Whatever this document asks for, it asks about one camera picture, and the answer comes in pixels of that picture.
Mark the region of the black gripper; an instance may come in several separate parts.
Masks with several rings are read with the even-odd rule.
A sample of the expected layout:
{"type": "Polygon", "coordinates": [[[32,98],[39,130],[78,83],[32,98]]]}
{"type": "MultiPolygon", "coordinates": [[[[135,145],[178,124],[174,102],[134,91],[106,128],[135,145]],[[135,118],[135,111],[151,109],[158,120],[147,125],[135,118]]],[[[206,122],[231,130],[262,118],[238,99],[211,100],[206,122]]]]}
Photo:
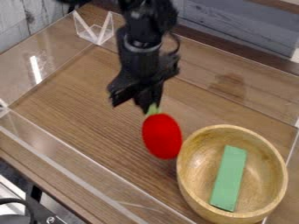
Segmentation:
{"type": "Polygon", "coordinates": [[[127,28],[122,27],[116,31],[120,71],[107,85],[114,107],[134,99],[135,105],[146,114],[152,104],[160,106],[164,92],[163,81],[179,73],[178,52],[182,41],[173,32],[170,36],[177,47],[173,51],[160,53],[162,44],[155,45],[154,48],[136,48],[128,42],[127,28]]]}

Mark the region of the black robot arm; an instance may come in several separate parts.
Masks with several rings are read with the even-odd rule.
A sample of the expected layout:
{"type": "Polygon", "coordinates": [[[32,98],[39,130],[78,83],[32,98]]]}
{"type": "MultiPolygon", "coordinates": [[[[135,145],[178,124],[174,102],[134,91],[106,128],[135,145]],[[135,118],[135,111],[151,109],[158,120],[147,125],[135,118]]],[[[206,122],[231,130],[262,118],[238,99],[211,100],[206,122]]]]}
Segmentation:
{"type": "Polygon", "coordinates": [[[116,107],[127,101],[148,112],[163,98],[164,82],[177,76],[179,51],[162,53],[163,38],[178,23],[171,0],[116,0],[126,21],[116,29],[120,71],[107,85],[116,107]]]}

